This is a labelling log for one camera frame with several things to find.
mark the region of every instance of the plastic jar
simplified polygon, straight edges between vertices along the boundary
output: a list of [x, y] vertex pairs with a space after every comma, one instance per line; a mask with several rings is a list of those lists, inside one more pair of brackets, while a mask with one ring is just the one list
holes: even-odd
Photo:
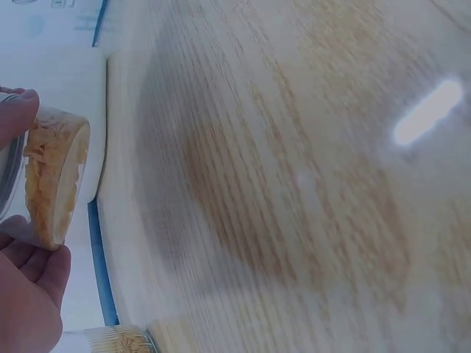
[[51, 353], [158, 353], [148, 332], [136, 326], [111, 326], [64, 332]]
[[[0, 93], [0, 102], [18, 95]], [[82, 181], [90, 124], [41, 106], [32, 128], [0, 151], [0, 232], [55, 250], [64, 243]]]

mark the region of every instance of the container lid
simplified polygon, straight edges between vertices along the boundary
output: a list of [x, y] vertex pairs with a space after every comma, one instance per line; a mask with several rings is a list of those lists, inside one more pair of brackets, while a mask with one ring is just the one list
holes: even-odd
[[[17, 97], [14, 93], [0, 92], [0, 103]], [[24, 138], [25, 135], [14, 138], [0, 151], [0, 219], [3, 219], [8, 210], [21, 170]]]

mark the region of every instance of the wood grain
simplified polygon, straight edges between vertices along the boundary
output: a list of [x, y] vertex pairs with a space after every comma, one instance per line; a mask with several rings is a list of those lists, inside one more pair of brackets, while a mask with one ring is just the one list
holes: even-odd
[[389, 2], [129, 4], [99, 190], [122, 322], [169, 353], [471, 350], [469, 5]]

